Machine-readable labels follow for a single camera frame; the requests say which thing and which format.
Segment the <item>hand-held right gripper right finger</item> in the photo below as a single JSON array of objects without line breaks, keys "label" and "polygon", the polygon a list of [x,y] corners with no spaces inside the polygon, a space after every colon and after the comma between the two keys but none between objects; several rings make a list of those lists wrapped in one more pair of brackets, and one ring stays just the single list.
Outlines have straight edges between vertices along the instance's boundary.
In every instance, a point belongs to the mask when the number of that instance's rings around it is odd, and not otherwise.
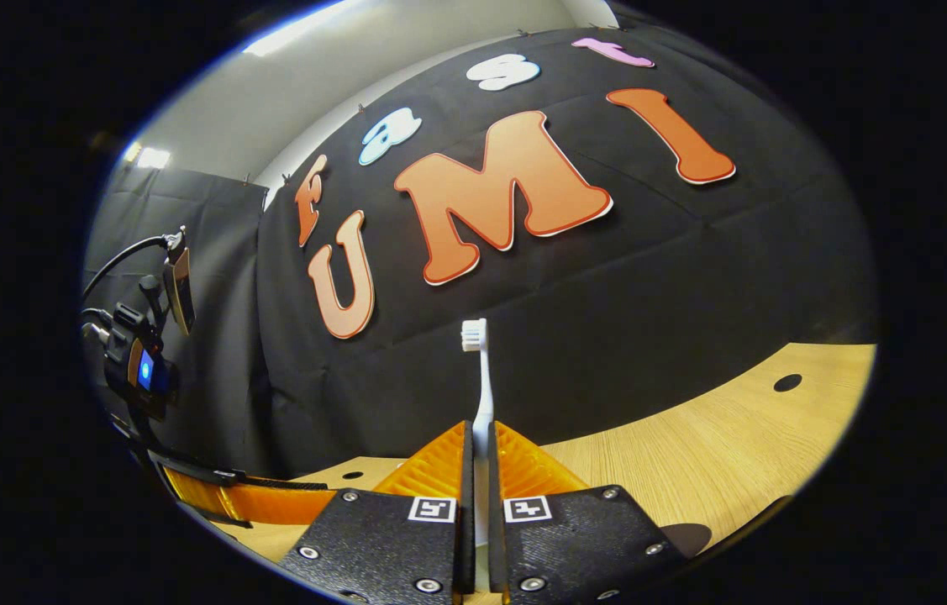
[{"label": "hand-held right gripper right finger", "polygon": [[608,605],[688,561],[620,485],[591,487],[493,422],[487,570],[503,605]]}]

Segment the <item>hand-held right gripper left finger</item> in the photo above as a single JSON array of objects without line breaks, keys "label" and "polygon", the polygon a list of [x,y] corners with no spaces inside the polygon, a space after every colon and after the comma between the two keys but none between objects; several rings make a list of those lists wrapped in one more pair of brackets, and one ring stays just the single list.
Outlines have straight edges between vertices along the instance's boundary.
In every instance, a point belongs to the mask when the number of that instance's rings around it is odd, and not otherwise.
[{"label": "hand-held right gripper left finger", "polygon": [[472,467],[462,421],[374,489],[338,491],[281,567],[365,605],[462,605],[476,586]]}]

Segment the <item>dark brown round coaster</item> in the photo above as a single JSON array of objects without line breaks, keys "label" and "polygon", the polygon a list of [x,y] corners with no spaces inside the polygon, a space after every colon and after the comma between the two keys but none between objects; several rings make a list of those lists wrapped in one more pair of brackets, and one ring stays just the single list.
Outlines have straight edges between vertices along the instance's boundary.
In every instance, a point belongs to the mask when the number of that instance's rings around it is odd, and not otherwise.
[{"label": "dark brown round coaster", "polygon": [[660,531],[669,543],[687,559],[699,555],[711,543],[713,537],[712,530],[700,523],[667,524],[661,526]]}]

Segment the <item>white toothbrush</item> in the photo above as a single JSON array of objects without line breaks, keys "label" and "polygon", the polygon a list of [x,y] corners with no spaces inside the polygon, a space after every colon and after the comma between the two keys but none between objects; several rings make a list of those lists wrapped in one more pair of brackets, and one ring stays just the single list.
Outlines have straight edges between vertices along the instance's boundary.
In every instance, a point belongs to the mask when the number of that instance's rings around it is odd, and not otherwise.
[{"label": "white toothbrush", "polygon": [[480,398],[471,436],[473,443],[473,517],[474,546],[488,543],[489,532],[489,437],[495,421],[495,397],[490,382],[489,333],[487,320],[465,320],[461,325],[463,352],[478,354],[480,363]]}]

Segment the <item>wooden desktop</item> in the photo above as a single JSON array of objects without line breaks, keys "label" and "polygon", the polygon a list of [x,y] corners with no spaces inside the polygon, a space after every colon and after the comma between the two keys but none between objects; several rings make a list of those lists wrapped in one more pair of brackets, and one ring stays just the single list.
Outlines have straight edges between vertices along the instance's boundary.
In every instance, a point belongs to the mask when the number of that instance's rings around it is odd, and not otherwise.
[{"label": "wooden desktop", "polygon": [[615,344],[496,337],[501,494],[620,485],[658,524],[722,544],[791,497],[837,447],[864,397],[874,344]]}]

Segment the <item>black backdrop cloth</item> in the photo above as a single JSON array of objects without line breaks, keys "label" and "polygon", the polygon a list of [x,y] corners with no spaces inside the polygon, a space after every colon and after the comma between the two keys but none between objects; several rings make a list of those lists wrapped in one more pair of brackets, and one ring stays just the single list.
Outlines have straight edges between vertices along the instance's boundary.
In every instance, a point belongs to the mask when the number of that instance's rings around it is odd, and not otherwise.
[{"label": "black backdrop cloth", "polygon": [[[169,324],[181,376],[154,422],[208,465],[293,478],[411,455],[472,418],[487,318],[496,416],[535,443],[615,428],[743,374],[788,342],[871,344],[868,234],[838,167],[796,114],[703,43],[646,24],[576,47],[579,29],[480,47],[416,74],[309,153],[320,220],[297,244],[295,191],[188,170],[124,170],[99,204],[82,279],[187,227],[196,322]],[[430,286],[414,204],[393,183],[441,153],[480,168],[497,120],[539,110],[613,207],[558,236],[515,225],[508,251]]]}]

